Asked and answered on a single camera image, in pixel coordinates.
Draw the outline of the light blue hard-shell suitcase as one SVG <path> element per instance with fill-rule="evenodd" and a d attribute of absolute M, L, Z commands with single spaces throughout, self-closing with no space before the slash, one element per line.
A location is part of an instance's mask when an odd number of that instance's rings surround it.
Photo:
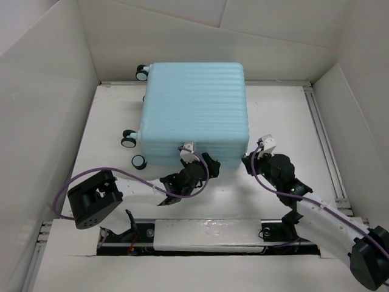
<path fill-rule="evenodd" d="M 178 165 L 179 147 L 193 143 L 222 167 L 239 167 L 249 143 L 244 68 L 234 62 L 140 64 L 146 82 L 139 129 L 121 145 L 139 146 L 147 164 Z"/>

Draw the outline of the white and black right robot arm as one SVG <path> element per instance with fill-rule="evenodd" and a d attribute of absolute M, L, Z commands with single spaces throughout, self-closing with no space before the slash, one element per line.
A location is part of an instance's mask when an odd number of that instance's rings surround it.
<path fill-rule="evenodd" d="M 388 285 L 388 231 L 368 227 L 325 203 L 295 176 L 288 156 L 253 151 L 242 162 L 249 175 L 263 177 L 270 192 L 291 211 L 283 217 L 287 239 L 309 240 L 343 262 L 362 286 L 376 291 Z"/>

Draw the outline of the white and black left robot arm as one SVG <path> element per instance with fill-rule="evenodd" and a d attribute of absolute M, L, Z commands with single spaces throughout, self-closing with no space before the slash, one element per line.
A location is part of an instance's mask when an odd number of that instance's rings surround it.
<path fill-rule="evenodd" d="M 90 177 L 67 193 L 75 227 L 100 226 L 122 241 L 131 240 L 136 227 L 130 205 L 169 206 L 199 195 L 210 179 L 218 177 L 221 164 L 208 153 L 190 153 L 189 157 L 192 161 L 183 160 L 179 173 L 154 181 L 112 167 L 88 170 Z"/>

